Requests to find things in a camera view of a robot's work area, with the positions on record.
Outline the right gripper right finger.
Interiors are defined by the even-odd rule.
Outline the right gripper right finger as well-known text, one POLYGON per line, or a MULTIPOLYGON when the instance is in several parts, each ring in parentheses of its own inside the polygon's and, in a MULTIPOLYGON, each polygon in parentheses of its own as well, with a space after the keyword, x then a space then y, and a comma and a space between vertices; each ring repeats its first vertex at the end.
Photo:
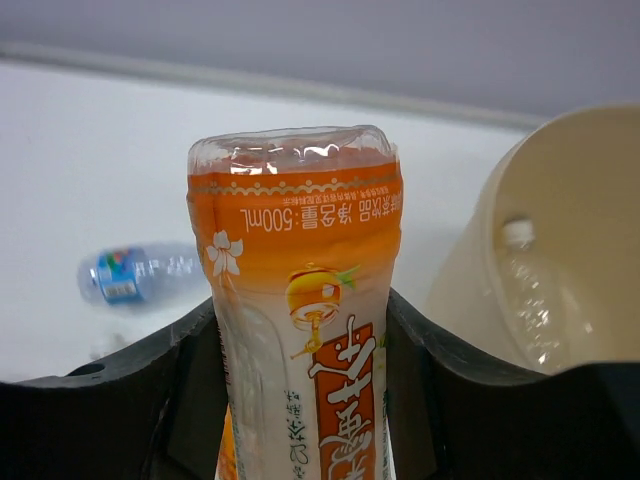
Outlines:
POLYGON ((388 418, 400 479, 635 479, 639 367, 545 376, 387 306, 388 418))

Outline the orange bottle white cap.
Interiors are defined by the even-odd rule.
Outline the orange bottle white cap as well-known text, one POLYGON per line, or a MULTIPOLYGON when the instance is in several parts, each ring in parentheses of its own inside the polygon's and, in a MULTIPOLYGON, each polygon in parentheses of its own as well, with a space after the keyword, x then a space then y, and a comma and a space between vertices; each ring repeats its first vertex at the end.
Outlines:
POLYGON ((386 479, 395 147, 371 125, 209 137, 187 205, 212 290, 235 466, 226 479, 386 479))

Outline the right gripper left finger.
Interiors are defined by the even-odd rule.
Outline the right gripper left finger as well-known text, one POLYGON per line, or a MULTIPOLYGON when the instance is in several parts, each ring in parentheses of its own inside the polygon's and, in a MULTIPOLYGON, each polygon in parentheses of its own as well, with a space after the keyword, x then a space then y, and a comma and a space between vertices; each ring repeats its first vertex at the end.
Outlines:
POLYGON ((66 376, 1 386, 4 479, 212 479, 227 393, 211 301, 66 376))

